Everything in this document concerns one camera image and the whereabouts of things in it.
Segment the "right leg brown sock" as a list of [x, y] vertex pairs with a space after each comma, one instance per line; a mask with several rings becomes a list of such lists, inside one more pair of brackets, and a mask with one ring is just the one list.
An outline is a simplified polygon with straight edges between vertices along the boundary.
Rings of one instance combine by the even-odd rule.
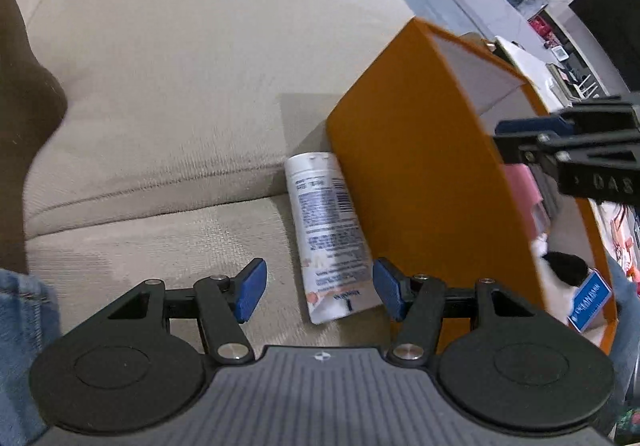
[[610, 359], [615, 372], [613, 393], [601, 412], [600, 425], [608, 434], [623, 414], [625, 397], [631, 384], [639, 354], [639, 297], [637, 288], [612, 255], [607, 255], [617, 307], [618, 324]]

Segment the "orange cardboard box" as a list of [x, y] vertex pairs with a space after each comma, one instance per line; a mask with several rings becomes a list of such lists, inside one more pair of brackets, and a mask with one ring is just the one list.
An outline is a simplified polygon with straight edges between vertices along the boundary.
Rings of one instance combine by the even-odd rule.
[[408, 21], [326, 121], [372, 255], [454, 287], [489, 277], [550, 310], [492, 142], [498, 122], [548, 113], [500, 58]]

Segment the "pink flat box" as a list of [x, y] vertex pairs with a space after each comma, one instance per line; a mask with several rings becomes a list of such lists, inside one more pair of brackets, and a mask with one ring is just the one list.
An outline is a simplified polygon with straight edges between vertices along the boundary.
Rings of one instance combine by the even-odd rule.
[[536, 216], [542, 203], [534, 176], [525, 165], [503, 165], [502, 170], [524, 221], [528, 238], [533, 239], [539, 234]]

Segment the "left leg brown sock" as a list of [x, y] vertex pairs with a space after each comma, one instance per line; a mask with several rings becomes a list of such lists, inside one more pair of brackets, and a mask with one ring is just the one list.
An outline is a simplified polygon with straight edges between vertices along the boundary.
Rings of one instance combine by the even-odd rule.
[[30, 445], [47, 431], [29, 369], [60, 336], [52, 288], [28, 273], [24, 186], [66, 114], [65, 94], [30, 47], [16, 0], [1, 0], [1, 443]]

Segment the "black television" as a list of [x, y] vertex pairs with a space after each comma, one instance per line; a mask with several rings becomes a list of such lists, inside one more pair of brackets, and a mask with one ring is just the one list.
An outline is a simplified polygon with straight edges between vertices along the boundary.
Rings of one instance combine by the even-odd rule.
[[572, 10], [632, 92], [639, 91], [639, 0], [572, 0]]

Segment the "marble top coffee table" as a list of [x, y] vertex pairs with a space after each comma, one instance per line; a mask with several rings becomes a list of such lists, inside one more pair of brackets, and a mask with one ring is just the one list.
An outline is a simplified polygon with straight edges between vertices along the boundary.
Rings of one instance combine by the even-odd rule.
[[571, 107], [584, 99], [570, 81], [570, 75], [559, 65], [542, 62], [500, 36], [496, 37], [495, 45], [495, 53], [501, 50], [506, 55], [506, 59], [532, 84], [549, 112]]

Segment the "white lotion tube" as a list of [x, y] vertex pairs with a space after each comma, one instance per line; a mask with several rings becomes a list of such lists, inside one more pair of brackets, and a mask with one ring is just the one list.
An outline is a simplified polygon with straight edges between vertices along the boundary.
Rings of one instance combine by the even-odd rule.
[[337, 158], [298, 154], [284, 170], [310, 321], [322, 325], [378, 307], [369, 247]]

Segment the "white plush striped doll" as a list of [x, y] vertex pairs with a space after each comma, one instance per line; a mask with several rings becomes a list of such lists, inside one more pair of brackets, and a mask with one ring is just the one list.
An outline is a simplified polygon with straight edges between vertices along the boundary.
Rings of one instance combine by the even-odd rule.
[[547, 235], [541, 234], [530, 242], [544, 308], [568, 327], [573, 312], [574, 296], [591, 273], [587, 262], [570, 253], [550, 251]]

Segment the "blue Ocean Park tag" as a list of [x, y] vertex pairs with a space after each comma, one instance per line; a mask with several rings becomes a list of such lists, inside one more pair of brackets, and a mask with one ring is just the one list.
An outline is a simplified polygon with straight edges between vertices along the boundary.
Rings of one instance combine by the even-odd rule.
[[613, 290], [599, 271], [590, 269], [586, 280], [574, 294], [568, 321], [578, 333], [583, 333], [611, 299]]

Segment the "leg brown sock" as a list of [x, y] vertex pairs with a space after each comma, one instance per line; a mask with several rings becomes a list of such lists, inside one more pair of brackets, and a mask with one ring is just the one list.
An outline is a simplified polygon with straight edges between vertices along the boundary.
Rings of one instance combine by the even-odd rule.
[[608, 434], [623, 414], [625, 397], [631, 384], [639, 354], [639, 297], [637, 288], [612, 255], [607, 255], [617, 307], [618, 324], [610, 359], [615, 372], [613, 393], [601, 412], [600, 425]]
[[66, 114], [65, 94], [30, 47], [16, 0], [1, 0], [1, 443], [30, 445], [47, 431], [29, 369], [60, 336], [52, 288], [28, 273], [24, 186]]

